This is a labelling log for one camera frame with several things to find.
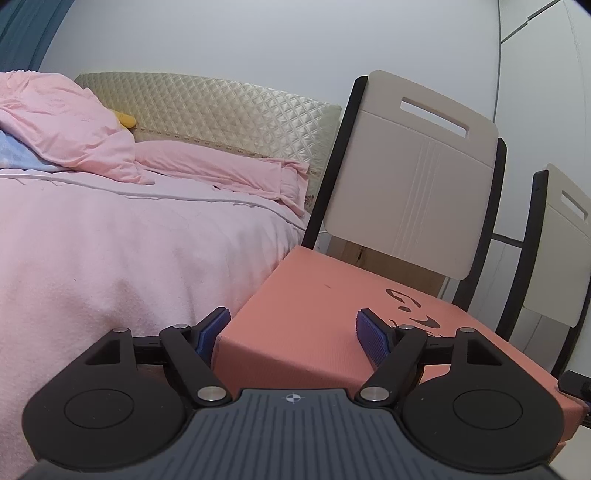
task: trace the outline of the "dark teal curtain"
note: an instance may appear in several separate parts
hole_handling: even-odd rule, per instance
[[[38,70],[74,0],[0,0],[0,72]]]

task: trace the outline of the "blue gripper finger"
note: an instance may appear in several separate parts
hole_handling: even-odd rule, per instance
[[[362,309],[357,313],[355,329],[357,340],[365,355],[368,356],[374,368],[379,367],[393,347],[391,333],[389,334],[392,327],[389,327],[370,309]]]
[[[216,338],[230,323],[231,318],[230,310],[218,307],[193,327],[193,332],[197,333],[196,343],[193,344],[195,345],[195,352],[207,366],[211,366]]]

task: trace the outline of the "quilted headboard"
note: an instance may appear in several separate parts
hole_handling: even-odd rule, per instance
[[[328,162],[338,105],[231,80],[172,73],[78,75],[108,108],[133,115],[136,141],[179,140],[251,157],[310,163],[311,211]]]

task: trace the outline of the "orange box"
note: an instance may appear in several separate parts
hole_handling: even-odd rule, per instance
[[[455,336],[474,327],[558,400],[570,439],[587,413],[557,381],[518,349],[456,306],[307,248],[296,247],[218,336],[213,371],[234,395],[241,388],[345,388],[352,396],[373,368],[356,332],[357,312],[392,325]],[[425,367],[423,381],[448,371]]]

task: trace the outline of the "round black disc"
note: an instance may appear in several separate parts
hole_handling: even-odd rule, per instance
[[[503,473],[547,461],[563,432],[558,402],[525,372],[517,378],[503,368],[498,373],[449,373],[410,392],[402,421],[418,446],[473,472]]]
[[[58,375],[33,396],[22,429],[35,457],[73,470],[114,469],[154,455],[179,433],[184,407],[171,387],[109,367]]]

